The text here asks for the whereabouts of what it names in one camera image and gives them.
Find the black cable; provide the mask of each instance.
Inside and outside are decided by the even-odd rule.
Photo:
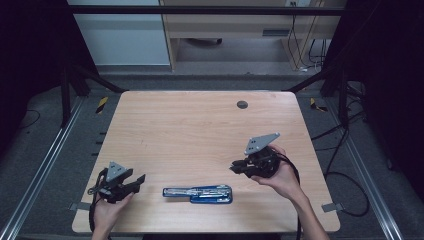
[[[24,128],[27,128],[27,127],[30,127],[30,126],[34,125],[34,123],[36,123],[40,119],[40,117],[41,117],[40,112],[37,111],[37,110],[30,110],[30,109],[28,109],[27,112],[35,112],[35,113],[37,113],[37,118],[34,121],[32,121],[30,124],[28,124],[26,126],[23,126],[23,127],[19,127],[19,129],[24,129]]]
[[[294,56],[293,56],[293,53],[291,52],[291,49],[290,49],[290,37],[291,37],[291,35],[292,35],[292,33],[293,33],[293,36],[294,36],[294,40],[295,40],[295,43],[296,43],[296,47],[297,47],[297,52],[299,53],[299,60],[300,60],[300,62],[306,67],[306,68],[310,68],[310,67],[313,67],[313,66],[310,66],[310,65],[307,65],[307,64],[305,64],[304,62],[303,62],[303,60],[302,60],[302,55],[300,54],[300,47],[299,47],[299,42],[297,41],[297,37],[296,37],[296,32],[294,31],[294,25],[295,25],[295,22],[296,22],[296,15],[293,15],[293,22],[292,22],[292,27],[291,27],[291,31],[290,31],[290,34],[289,34],[289,40],[288,40],[288,47],[289,47],[289,52],[290,52],[290,55],[292,56],[292,58],[294,59]],[[296,68],[297,69],[299,69],[299,67],[297,66],[297,64],[296,64],[296,61],[293,61],[294,62],[294,64],[295,64],[295,66],[296,66]]]
[[[100,186],[101,177],[105,176],[106,172],[107,172],[107,169],[106,168],[103,169],[99,173],[99,176],[97,176],[96,185],[94,185],[93,188],[90,188],[88,190],[89,194],[90,194],[90,191],[92,189],[94,189],[94,192],[91,193],[91,194],[93,194],[93,201],[91,202],[90,210],[89,210],[89,213],[88,213],[88,222],[90,224],[90,230],[92,232],[94,232],[94,229],[96,228],[96,226],[94,224],[94,212],[96,211],[96,204],[101,200],[101,199],[97,200],[97,188]]]
[[[375,4],[374,8],[371,10],[370,14],[367,16],[365,21],[363,21],[363,23],[361,24],[359,29],[357,29],[355,31],[355,33],[350,37],[350,40],[346,43],[345,47],[341,50],[342,53],[338,53],[338,55],[334,58],[335,60],[338,60],[337,58],[339,58],[340,55],[344,54],[344,52],[348,52],[352,49],[352,46],[354,45],[355,40],[357,40],[357,38],[361,34],[362,30],[367,26],[368,22],[370,21],[370,19],[374,15],[375,11],[378,9],[378,7],[380,6],[380,4],[382,2],[382,0],[377,0],[377,1],[378,2]],[[336,63],[338,63],[339,66],[343,66],[345,64],[346,60],[347,60],[347,58],[344,58],[344,59],[342,58],[341,60],[338,60]]]
[[[363,113],[364,113],[364,111],[361,111],[361,112],[358,112],[358,113],[352,115],[351,117],[349,117],[349,121],[353,120],[354,118],[356,118],[357,116],[360,116]],[[319,138],[322,138],[322,137],[324,137],[324,136],[326,136],[326,135],[328,135],[330,133],[333,133],[334,131],[336,131],[337,129],[339,129],[341,127],[343,127],[343,124],[339,124],[339,125],[331,128],[331,129],[329,129],[329,130],[327,130],[327,131],[319,134],[318,136],[312,137],[311,140],[314,141],[314,140],[317,140]]]
[[[370,201],[369,201],[369,198],[368,198],[368,195],[366,194],[366,192],[365,192],[365,190],[359,185],[359,183],[357,183],[353,178],[351,178],[351,177],[349,177],[348,175],[346,175],[346,174],[343,174],[343,173],[340,173],[340,172],[334,172],[334,171],[332,171],[332,172],[330,172],[330,168],[331,168],[331,165],[333,164],[333,162],[334,162],[334,160],[335,160],[335,157],[336,157],[336,155],[337,155],[337,153],[338,153],[338,151],[339,151],[339,149],[340,149],[340,147],[342,146],[342,144],[344,143],[344,141],[347,139],[347,136],[348,136],[348,134],[349,134],[349,128],[347,127],[346,129],[345,129],[345,131],[343,132],[343,135],[342,135],[342,138],[340,139],[340,141],[339,141],[339,143],[337,144],[337,146],[335,147],[335,151],[333,152],[333,155],[331,156],[331,159],[330,159],[330,162],[329,162],[329,164],[327,165],[327,169],[325,170],[325,172],[324,172],[324,179],[327,181],[327,177],[328,177],[328,175],[340,175],[340,176],[344,176],[344,177],[346,177],[348,180],[350,180],[353,184],[355,184],[361,191],[362,191],[362,194],[364,195],[364,197],[365,197],[365,201],[366,201],[366,203],[367,203],[367,205],[366,205],[366,207],[365,207],[365,210],[362,212],[362,213],[353,213],[353,212],[349,212],[349,211],[347,211],[347,210],[345,210],[345,209],[343,209],[342,210],[342,212],[343,213],[346,213],[346,214],[348,214],[348,215],[350,215],[350,216],[352,216],[352,217],[362,217],[362,216],[365,216],[368,212],[369,212],[369,208],[370,208]]]
[[[365,97],[365,94],[362,91],[356,90],[349,83],[347,83],[347,91],[348,91],[348,94],[353,95],[355,97],[358,97],[361,99]]]
[[[324,64],[324,60],[325,60],[325,53],[327,51],[327,40],[324,39],[322,41],[322,46],[321,46],[321,64]]]
[[[297,170],[296,166],[294,166],[294,164],[292,163],[292,161],[290,161],[290,159],[288,159],[287,156],[281,154],[281,153],[276,153],[275,154],[281,161],[286,162],[290,165],[290,167],[293,169],[294,175],[296,176],[297,182],[300,184],[300,175],[299,175],[299,171]],[[301,235],[302,235],[302,224],[300,222],[300,218],[297,217],[297,233],[296,233],[296,240],[300,240],[301,239]]]
[[[333,150],[336,147],[329,147],[329,148],[319,148],[319,149],[315,149],[315,152],[319,152],[319,151],[328,151],[328,150]]]
[[[347,137],[348,133],[349,133],[349,128],[346,128],[345,131],[343,132],[342,138],[337,144],[336,150],[333,152],[333,156],[331,156],[330,163],[327,165],[327,169],[325,170],[325,173],[324,173],[324,179],[327,179],[327,174],[330,171],[330,167],[333,164],[334,159],[336,159],[336,155],[340,149],[340,146],[342,145],[344,139]]]
[[[323,49],[322,49],[322,47],[321,47],[321,55],[317,55],[317,56],[312,56],[311,54],[312,54],[312,48],[314,47],[314,45],[315,45],[315,41],[316,41],[316,39],[313,39],[312,40],[312,44],[311,44],[311,47],[309,48],[309,53],[308,53],[308,57],[309,57],[309,61],[311,61],[311,62],[313,62],[313,63],[315,63],[315,66],[316,65],[318,65],[318,66],[322,66],[323,64],[324,64],[324,60],[322,59],[322,58],[325,58],[325,55],[324,55],[324,53],[323,53]],[[313,60],[312,58],[321,58],[321,62],[319,63],[319,64],[317,64],[317,61],[315,61],[315,60]]]
[[[344,213],[346,213],[347,215],[352,216],[352,217],[363,217],[363,216],[365,216],[369,212],[369,210],[370,210],[370,200],[369,200],[368,195],[365,192],[364,188],[361,187],[361,185],[359,185],[359,183],[356,182],[353,178],[349,177],[348,175],[346,175],[344,173],[340,173],[340,172],[327,172],[327,176],[328,175],[340,175],[340,176],[343,176],[343,177],[349,179],[353,184],[355,184],[361,190],[362,194],[365,197],[365,201],[366,201],[367,205],[365,207],[365,210],[362,213],[353,213],[353,212],[347,211],[346,209],[343,209],[341,211],[344,212]]]

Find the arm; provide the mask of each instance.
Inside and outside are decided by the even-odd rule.
[[[115,204],[108,203],[97,195],[96,210],[94,212],[94,224],[92,240],[105,240],[115,226],[122,209],[131,201],[134,193],[130,193],[122,201]]]
[[[270,144],[275,152],[286,155],[284,149]],[[289,199],[299,215],[303,233],[306,239],[329,239],[321,223],[312,209],[309,198],[305,195],[297,182],[293,169],[286,162],[281,161],[278,171],[271,178],[252,176],[252,180],[261,185],[272,187],[282,197]]]

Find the mechanical part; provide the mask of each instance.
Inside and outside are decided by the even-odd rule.
[[[115,162],[110,162],[109,168],[100,172],[96,186],[88,190],[89,195],[98,193],[101,198],[109,203],[121,201],[131,192],[138,193],[140,185],[144,183],[146,174],[139,177],[135,182],[124,185],[126,178],[133,174],[133,169],[127,169]]]
[[[277,155],[268,144],[277,139],[280,133],[269,134],[249,139],[244,152],[244,160],[234,161],[230,167],[236,174],[244,173],[248,178],[253,175],[264,178],[272,177],[280,166],[282,156]]]
[[[201,186],[192,188],[164,188],[164,197],[189,197],[191,203],[230,204],[232,189],[228,185]]]

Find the gray floor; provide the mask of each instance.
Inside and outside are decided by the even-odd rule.
[[[270,90],[280,91],[305,80],[319,67],[307,72],[291,70],[287,56],[278,40],[224,39],[221,45],[199,41],[183,41],[174,71],[153,66],[140,72],[113,69],[105,71],[106,79],[120,87],[131,90]],[[69,204],[78,202],[85,194],[84,188],[96,161],[95,153],[100,151],[101,132],[106,132],[113,116],[119,94],[89,82],[92,92],[87,98],[73,98],[81,101],[81,112],[66,138],[65,144],[42,182],[37,198],[31,203],[25,221],[18,226],[22,239],[80,239],[88,235],[73,233],[71,224],[74,212]],[[337,125],[332,111],[322,112],[311,109],[310,99],[318,106],[329,107],[334,98],[322,98],[319,94],[320,82],[297,93],[299,106],[311,135],[318,134]],[[101,97],[109,100],[102,114],[95,114]],[[28,109],[40,113],[40,118],[29,127],[20,130],[14,144],[2,156],[0,162],[0,226],[5,227],[13,215],[25,191],[30,186],[37,170],[43,164],[61,121],[60,91],[58,88],[34,97]],[[362,111],[360,103],[351,105],[350,115]],[[29,111],[22,126],[37,118],[37,113]],[[423,203],[415,195],[402,173],[387,168],[386,158],[376,141],[370,126],[363,118],[352,122],[349,137],[354,143],[372,180],[381,194],[381,201],[389,210],[402,239],[424,239]],[[334,149],[341,138],[336,131],[313,141],[323,171],[325,171]],[[362,183],[358,175],[355,158],[348,142],[343,144],[336,155],[331,170],[342,172]],[[352,182],[338,175],[328,177],[327,184],[336,203],[342,203],[346,210],[359,213],[366,206],[362,192]],[[333,239],[387,239],[384,221],[380,219],[378,206],[372,206],[363,217],[352,217],[343,212],[338,216],[341,229],[332,233]],[[292,239],[293,234],[283,234],[283,239]]]

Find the wooden table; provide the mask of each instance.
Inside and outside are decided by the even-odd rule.
[[[248,107],[240,109],[238,101]],[[279,132],[273,143],[286,149],[300,172],[304,191],[326,231],[337,231],[331,203],[297,99],[289,92],[130,91],[122,94],[87,189],[115,161],[134,174],[146,174],[140,193],[125,209],[114,231],[139,233],[295,232],[290,201],[229,170],[243,159],[250,137]],[[162,197],[165,187],[228,184],[228,205],[191,204]],[[85,194],[82,202],[91,202]],[[75,232],[90,232],[88,212],[78,210]]]

